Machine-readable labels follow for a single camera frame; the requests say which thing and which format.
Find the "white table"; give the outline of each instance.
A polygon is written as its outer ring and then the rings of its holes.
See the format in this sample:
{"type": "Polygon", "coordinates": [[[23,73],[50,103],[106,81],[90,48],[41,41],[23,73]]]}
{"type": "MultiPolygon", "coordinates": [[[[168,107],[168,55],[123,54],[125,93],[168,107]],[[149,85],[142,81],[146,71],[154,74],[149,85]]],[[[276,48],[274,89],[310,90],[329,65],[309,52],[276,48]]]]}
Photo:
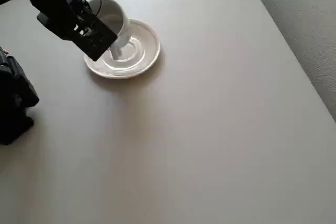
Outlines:
{"type": "Polygon", "coordinates": [[[116,1],[164,49],[128,81],[92,75],[28,0],[0,7],[41,99],[0,148],[1,223],[335,223],[336,125],[261,1],[116,1]]]}

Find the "wall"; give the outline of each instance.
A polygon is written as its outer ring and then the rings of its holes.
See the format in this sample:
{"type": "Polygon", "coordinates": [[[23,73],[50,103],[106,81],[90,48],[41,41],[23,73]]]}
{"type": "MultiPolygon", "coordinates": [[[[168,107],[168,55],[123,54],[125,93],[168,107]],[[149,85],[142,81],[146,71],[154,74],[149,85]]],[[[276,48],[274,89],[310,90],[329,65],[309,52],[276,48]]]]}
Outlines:
{"type": "Polygon", "coordinates": [[[262,1],[336,119],[336,0],[262,1]]]}

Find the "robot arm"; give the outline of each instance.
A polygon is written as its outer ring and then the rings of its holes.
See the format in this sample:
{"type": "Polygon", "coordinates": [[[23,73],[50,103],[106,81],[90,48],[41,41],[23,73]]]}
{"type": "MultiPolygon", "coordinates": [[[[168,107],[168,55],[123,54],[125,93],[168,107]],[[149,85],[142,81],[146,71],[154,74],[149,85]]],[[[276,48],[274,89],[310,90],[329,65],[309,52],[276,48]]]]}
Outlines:
{"type": "MultiPolygon", "coordinates": [[[[10,0],[0,0],[0,5],[10,0]]],[[[63,40],[75,43],[93,61],[117,39],[93,14],[86,0],[30,0],[40,13],[39,22],[63,40]]],[[[0,47],[0,144],[10,144],[27,131],[34,121],[26,109],[39,101],[23,69],[0,47]]]]}
{"type": "MultiPolygon", "coordinates": [[[[10,0],[0,0],[0,4],[10,0]]],[[[30,0],[40,13],[37,19],[63,40],[71,40],[93,61],[117,39],[92,13],[86,0],[30,0]]]]}

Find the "cup handle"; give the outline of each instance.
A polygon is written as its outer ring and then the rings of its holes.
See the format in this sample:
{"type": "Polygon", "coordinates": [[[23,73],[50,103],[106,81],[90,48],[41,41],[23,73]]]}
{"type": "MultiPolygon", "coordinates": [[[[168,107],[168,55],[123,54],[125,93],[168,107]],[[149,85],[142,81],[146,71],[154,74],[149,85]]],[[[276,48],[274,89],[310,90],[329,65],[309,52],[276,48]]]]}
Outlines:
{"type": "Polygon", "coordinates": [[[117,46],[117,43],[113,43],[111,46],[110,46],[110,51],[111,51],[111,54],[112,54],[112,59],[113,60],[119,60],[121,55],[122,55],[122,51],[121,49],[117,46]]]}

